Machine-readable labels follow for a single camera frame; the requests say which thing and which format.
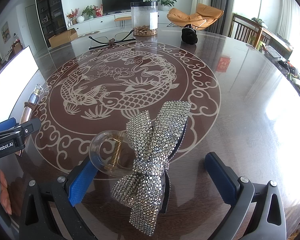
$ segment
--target door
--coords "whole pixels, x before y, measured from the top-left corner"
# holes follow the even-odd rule
[[[39,52],[41,49],[46,48],[46,43],[42,36],[38,14],[34,4],[26,7],[26,16],[33,43],[37,52]]]

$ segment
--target jar lid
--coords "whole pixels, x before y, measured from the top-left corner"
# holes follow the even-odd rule
[[[132,2],[131,7],[158,6],[158,2]]]

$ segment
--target plastic jar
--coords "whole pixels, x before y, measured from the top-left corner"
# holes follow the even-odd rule
[[[132,2],[131,16],[134,35],[151,36],[157,34],[158,2]]]

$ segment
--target red poster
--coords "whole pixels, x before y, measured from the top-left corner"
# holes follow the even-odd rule
[[[230,64],[230,58],[229,57],[220,57],[216,71],[217,72],[226,72],[227,68]]]

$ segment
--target leather chair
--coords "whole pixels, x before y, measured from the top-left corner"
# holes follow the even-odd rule
[[[196,30],[203,30],[222,15],[222,10],[199,3],[194,14],[187,15],[176,8],[172,8],[167,14],[167,18],[177,26],[184,27],[187,24],[192,24]]]

